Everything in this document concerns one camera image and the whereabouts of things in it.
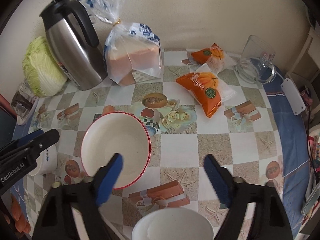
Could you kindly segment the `blue quilted tablecloth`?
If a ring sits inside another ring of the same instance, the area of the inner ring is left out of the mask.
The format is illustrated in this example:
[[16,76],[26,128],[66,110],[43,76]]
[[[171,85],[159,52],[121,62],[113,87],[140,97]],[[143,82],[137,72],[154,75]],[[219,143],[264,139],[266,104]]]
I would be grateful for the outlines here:
[[303,119],[294,115],[281,88],[284,76],[279,68],[276,71],[275,79],[263,87],[279,131],[284,164],[283,206],[295,238],[302,226],[301,209],[309,183],[310,160]]

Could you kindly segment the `orange snack packet front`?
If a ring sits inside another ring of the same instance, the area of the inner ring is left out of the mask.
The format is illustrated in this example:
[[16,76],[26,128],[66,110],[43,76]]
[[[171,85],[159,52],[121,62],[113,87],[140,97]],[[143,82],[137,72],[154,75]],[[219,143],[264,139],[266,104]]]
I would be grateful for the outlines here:
[[211,118],[223,102],[235,96],[236,91],[212,72],[191,72],[176,79],[202,106]]

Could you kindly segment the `white bowl red characters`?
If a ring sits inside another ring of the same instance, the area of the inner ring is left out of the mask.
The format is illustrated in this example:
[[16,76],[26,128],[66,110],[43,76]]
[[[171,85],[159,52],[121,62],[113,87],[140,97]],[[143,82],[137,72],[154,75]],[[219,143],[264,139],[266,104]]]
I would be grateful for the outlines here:
[[214,239],[210,221],[185,208],[168,208],[152,212],[133,228],[132,239]]

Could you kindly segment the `sliced bread in bag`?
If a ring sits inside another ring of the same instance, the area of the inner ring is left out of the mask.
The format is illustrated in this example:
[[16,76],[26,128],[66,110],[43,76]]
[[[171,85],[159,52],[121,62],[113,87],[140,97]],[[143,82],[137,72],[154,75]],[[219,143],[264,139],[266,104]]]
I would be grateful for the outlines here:
[[120,19],[125,0],[79,1],[90,15],[112,26],[103,57],[107,75],[113,82],[128,86],[160,77],[160,39],[146,24]]

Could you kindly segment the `orange snack packet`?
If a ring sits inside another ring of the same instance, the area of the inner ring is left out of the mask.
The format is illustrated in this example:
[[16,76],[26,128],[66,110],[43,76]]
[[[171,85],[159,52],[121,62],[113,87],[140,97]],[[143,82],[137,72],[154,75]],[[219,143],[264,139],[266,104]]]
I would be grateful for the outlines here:
[[236,91],[212,72],[191,72],[176,79],[202,106],[211,118],[223,102],[235,96]]
[[206,64],[214,74],[219,74],[219,72],[236,65],[236,61],[216,43],[209,48],[192,52],[191,57],[197,63]]

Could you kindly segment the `clear glass mug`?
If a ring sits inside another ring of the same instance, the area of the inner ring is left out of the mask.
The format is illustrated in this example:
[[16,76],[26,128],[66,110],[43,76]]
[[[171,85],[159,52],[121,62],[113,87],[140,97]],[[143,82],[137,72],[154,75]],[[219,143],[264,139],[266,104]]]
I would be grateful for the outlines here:
[[250,35],[242,51],[235,71],[247,83],[270,83],[276,77],[276,67],[272,63],[274,49],[261,38]]

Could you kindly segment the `small white cup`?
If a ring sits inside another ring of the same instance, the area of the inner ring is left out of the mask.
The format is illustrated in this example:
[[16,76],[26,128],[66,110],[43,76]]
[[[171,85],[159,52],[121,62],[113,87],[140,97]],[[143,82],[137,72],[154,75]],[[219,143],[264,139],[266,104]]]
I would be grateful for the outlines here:
[[36,159],[37,166],[30,171],[30,176],[44,175],[52,173],[57,168],[57,150],[56,146],[52,145],[40,153]]

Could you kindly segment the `white power adapter box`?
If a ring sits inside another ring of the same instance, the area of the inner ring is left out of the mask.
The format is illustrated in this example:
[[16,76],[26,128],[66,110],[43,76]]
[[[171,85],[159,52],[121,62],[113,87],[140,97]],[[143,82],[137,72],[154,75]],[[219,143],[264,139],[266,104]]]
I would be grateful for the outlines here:
[[290,78],[286,78],[281,83],[281,88],[291,106],[293,114],[295,116],[301,114],[306,109],[306,106],[293,81]]

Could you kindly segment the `stainless steel thermos jug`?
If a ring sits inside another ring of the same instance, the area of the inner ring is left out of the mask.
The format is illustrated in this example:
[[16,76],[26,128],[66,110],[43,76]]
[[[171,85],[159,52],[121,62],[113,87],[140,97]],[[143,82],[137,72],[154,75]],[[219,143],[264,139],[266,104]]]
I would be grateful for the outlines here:
[[50,52],[80,90],[106,77],[103,49],[85,7],[76,0],[52,0],[40,13]]

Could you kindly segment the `checkered plastic table cover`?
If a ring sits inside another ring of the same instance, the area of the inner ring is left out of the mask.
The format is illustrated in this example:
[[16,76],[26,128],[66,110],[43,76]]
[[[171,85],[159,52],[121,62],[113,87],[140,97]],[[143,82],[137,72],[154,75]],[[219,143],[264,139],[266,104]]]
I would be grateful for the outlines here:
[[26,176],[11,193],[34,225],[44,196],[55,181],[76,183],[84,176],[80,148],[86,130],[111,105],[116,111],[130,112],[132,105],[149,93],[163,93],[169,103],[165,112],[170,120],[179,115],[191,119],[181,131],[161,128],[151,138],[151,159],[142,177],[132,186],[113,191],[102,207],[104,216],[125,236],[141,215],[129,201],[131,193],[177,180],[190,199],[189,209],[208,218],[218,230],[226,212],[203,168],[204,157],[211,153],[232,175],[252,184],[271,180],[278,192],[283,190],[283,153],[280,136],[270,102],[261,84],[246,83],[227,68],[219,78],[235,91],[217,112],[208,118],[202,107],[176,79],[189,72],[182,61],[190,50],[164,51],[164,67],[159,79],[120,87],[106,79],[97,87],[81,91],[66,83],[54,97],[41,99],[36,113],[23,133],[37,128],[55,128],[60,133],[57,143],[57,171],[45,176]]

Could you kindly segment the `orange snack packet back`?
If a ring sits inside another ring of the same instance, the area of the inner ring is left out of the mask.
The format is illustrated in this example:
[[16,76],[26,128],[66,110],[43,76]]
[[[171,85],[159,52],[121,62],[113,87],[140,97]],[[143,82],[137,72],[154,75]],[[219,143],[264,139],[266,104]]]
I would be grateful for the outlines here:
[[214,74],[219,74],[219,72],[236,65],[236,61],[216,43],[209,48],[192,52],[191,57],[197,63],[206,64]]

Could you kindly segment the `red rimmed strawberry bowl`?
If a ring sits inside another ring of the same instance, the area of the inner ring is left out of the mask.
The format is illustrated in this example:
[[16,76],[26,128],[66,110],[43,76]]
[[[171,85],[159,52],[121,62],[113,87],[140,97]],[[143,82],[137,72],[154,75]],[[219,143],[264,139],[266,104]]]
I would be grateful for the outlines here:
[[151,140],[137,117],[112,112],[91,124],[81,145],[81,161],[89,176],[95,175],[115,153],[123,158],[123,168],[114,189],[133,185],[145,172],[151,158]]

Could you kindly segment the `napa cabbage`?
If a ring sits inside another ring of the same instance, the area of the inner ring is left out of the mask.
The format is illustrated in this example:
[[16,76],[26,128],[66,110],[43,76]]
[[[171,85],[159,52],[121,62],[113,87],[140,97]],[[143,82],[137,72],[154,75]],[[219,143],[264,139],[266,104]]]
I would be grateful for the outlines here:
[[56,95],[67,81],[67,76],[55,62],[47,40],[42,36],[29,43],[22,70],[31,91],[39,98]]

